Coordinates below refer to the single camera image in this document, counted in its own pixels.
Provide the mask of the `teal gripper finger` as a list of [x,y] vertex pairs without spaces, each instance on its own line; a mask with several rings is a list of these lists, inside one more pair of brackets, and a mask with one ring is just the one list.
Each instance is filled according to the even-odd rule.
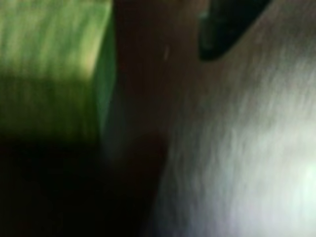
[[315,236],[315,1],[271,1],[179,102],[146,236]]

